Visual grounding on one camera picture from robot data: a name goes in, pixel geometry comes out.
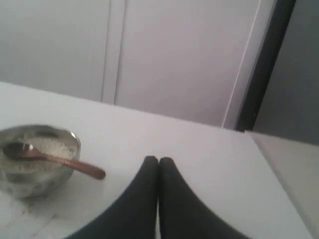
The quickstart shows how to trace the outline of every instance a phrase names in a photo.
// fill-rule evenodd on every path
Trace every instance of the cabinet door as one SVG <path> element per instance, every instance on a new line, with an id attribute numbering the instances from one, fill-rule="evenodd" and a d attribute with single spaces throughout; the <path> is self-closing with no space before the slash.
<path id="1" fill-rule="evenodd" d="M 233 127 L 275 2 L 127 1 L 116 104 Z"/>
<path id="2" fill-rule="evenodd" d="M 2 0 L 0 81 L 101 101 L 110 0 Z"/>

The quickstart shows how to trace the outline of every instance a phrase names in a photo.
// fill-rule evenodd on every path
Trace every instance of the table surface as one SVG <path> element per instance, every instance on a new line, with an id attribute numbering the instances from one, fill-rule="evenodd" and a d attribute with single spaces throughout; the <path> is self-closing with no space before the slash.
<path id="1" fill-rule="evenodd" d="M 47 198 L 0 193 L 1 238 L 62 238 L 110 206 L 146 155 L 172 157 L 199 198 L 254 239 L 311 239 L 250 136 L 207 125 L 0 83 L 0 128 L 51 124 L 76 132 L 81 158 L 107 170 L 104 181 L 75 172 Z"/>
<path id="2" fill-rule="evenodd" d="M 314 238 L 319 239 L 319 147 L 249 132 Z"/>

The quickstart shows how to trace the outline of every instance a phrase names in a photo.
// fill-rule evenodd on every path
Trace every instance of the dark door frame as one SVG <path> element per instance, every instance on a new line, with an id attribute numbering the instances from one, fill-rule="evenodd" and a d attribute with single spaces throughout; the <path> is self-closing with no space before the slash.
<path id="1" fill-rule="evenodd" d="M 265 40 L 242 103 L 236 130 L 253 130 L 296 0 L 277 0 Z"/>

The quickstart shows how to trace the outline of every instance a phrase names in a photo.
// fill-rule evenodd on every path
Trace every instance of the spoon handle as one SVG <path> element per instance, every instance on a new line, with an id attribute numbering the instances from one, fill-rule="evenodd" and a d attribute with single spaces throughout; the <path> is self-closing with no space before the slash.
<path id="1" fill-rule="evenodd" d="M 102 168 L 93 166 L 92 164 L 84 163 L 78 160 L 55 157 L 51 155 L 45 155 L 45 157 L 50 161 L 64 164 L 95 179 L 102 180 L 105 178 L 105 171 Z"/>

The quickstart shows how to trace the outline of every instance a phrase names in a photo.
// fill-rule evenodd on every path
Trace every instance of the stainless steel bowl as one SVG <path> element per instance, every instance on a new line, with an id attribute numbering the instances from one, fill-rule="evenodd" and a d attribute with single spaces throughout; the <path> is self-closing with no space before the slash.
<path id="1" fill-rule="evenodd" d="M 81 142 L 79 138 L 68 130 L 48 125 L 23 125 L 0 131 L 0 190 L 6 191 L 16 198 L 47 195 L 53 189 L 64 184 L 72 175 L 73 169 L 64 165 L 45 170 L 24 170 L 24 165 L 30 162 L 16 161 L 6 157 L 2 148 L 8 142 L 21 141 L 29 137 L 49 137 L 63 142 L 79 160 Z"/>

